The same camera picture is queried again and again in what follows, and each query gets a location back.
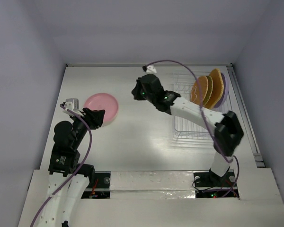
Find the pink round plate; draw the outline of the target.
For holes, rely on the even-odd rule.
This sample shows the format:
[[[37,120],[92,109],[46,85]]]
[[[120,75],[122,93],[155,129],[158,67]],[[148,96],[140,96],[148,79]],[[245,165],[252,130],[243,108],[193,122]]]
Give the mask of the pink round plate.
[[[109,93],[96,93],[90,96],[85,101],[84,107],[90,110],[105,110],[102,126],[111,124],[119,112],[117,99]]]

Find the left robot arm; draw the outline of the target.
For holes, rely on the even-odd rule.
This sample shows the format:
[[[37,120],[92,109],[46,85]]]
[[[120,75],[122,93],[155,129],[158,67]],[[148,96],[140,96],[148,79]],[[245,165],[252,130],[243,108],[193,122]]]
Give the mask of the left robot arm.
[[[78,147],[85,135],[100,128],[105,111],[84,108],[74,111],[60,107],[73,122],[62,121],[54,128],[54,145],[49,164],[47,198],[35,214],[32,227],[69,227],[79,201],[87,187],[95,182],[93,165],[85,164],[91,146],[80,161]]]

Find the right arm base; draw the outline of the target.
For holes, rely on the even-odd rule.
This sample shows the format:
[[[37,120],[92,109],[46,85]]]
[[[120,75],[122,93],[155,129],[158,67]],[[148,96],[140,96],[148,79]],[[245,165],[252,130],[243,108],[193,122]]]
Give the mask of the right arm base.
[[[196,198],[239,198],[236,176],[230,170],[222,179],[211,179],[209,172],[193,172],[192,187]]]

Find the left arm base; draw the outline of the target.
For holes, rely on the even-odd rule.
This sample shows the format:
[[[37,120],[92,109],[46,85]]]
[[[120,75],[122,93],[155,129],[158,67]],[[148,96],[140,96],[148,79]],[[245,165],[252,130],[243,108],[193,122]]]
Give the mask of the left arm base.
[[[82,194],[82,199],[109,199],[111,172],[96,172],[94,182]]]

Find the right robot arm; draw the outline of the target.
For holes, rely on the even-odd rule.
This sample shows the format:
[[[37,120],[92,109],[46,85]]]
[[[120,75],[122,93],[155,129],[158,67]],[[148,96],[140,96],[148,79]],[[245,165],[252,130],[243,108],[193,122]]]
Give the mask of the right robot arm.
[[[149,101],[158,111],[186,119],[206,129],[213,139],[213,147],[216,150],[208,174],[209,182],[220,185],[225,181],[225,174],[233,161],[234,151],[244,136],[241,124],[233,111],[220,113],[200,107],[179,93],[165,90],[154,74],[139,77],[132,95],[135,100]]]

